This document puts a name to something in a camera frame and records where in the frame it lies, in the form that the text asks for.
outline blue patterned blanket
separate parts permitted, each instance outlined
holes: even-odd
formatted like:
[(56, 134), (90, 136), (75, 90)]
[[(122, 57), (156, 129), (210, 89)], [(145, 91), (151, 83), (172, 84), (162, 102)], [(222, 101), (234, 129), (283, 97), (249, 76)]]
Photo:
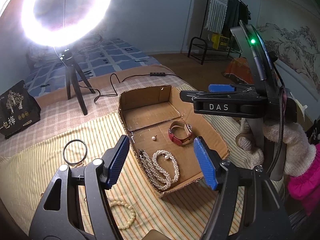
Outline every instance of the blue patterned blanket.
[[(155, 58), (121, 39), (104, 41), (74, 58), (88, 79), (139, 66), (160, 65)], [(46, 63), (34, 69), (25, 83), (29, 94), (35, 98), (63, 88), (66, 86), (65, 66), (60, 59)]]

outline orange cloth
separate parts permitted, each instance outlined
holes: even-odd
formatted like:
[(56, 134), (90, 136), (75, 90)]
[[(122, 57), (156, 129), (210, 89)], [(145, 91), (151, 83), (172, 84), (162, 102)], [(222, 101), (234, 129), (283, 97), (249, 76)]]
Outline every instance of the orange cloth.
[(224, 72), (224, 75), (226, 76), (231, 74), (248, 84), (253, 84), (253, 79), (248, 62), (243, 57), (234, 58), (230, 62), (230, 64), (226, 68), (226, 71)]

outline clothes rack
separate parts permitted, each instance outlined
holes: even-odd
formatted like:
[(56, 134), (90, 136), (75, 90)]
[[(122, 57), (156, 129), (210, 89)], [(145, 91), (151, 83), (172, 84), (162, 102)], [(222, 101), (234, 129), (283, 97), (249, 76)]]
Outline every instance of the clothes rack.
[[(246, 5), (243, 1), (239, 0), (239, 2), (244, 4), (246, 7), (248, 7), (248, 5)], [(189, 45), (188, 57), (194, 57), (195, 59), (199, 60), (201, 62), (201, 65), (203, 65), (204, 61), (225, 61), (225, 60), (229, 60), (230, 58), (232, 59), (233, 57), (230, 56), (230, 53), (239, 54), (239, 57), (240, 57), (242, 51), (236, 51), (231, 47), (231, 45), (233, 43), (233, 36), (232, 35), (229, 38), (229, 43), (227, 46), (227, 47), (229, 47), (228, 50), (220, 50), (220, 49), (210, 48), (210, 47), (208, 47), (208, 41), (206, 39), (202, 38), (204, 24), (205, 24), (205, 20), (206, 20), (206, 16), (207, 16), (208, 5), (209, 5), (209, 0), (207, 0), (207, 4), (205, 7), (204, 18), (203, 18), (203, 22), (202, 22), (200, 36), (199, 37), (195, 36), (191, 39), (190, 45)], [(194, 40), (202, 41), (204, 44), (194, 43)], [(196, 46), (196, 47), (202, 49), (203, 54), (191, 54), (192, 46)], [(208, 51), (227, 52), (227, 54), (226, 55), (213, 55), (213, 54), (207, 55)]]

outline screw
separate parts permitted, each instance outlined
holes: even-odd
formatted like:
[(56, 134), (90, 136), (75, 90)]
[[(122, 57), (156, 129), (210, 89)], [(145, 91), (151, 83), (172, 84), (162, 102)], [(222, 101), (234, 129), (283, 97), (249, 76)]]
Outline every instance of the screw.
[(102, 163), (102, 159), (94, 159), (92, 163), (93, 165), (99, 166)]
[(62, 164), (62, 165), (59, 167), (59, 170), (60, 170), (60, 171), (65, 171), (65, 170), (67, 170), (67, 168), (68, 168), (68, 165)]
[(257, 172), (263, 172), (263, 168), (261, 165), (255, 166), (254, 168)]
[(229, 166), (230, 165), (230, 161), (229, 160), (222, 160), (221, 161), (221, 164), (223, 165), (223, 166)]

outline black snack bag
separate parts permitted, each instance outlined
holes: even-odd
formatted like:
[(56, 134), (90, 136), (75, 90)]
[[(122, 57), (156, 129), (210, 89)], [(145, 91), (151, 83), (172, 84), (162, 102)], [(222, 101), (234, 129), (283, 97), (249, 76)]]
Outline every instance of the black snack bag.
[(40, 120), (41, 108), (23, 80), (0, 96), (0, 133), (8, 139)]

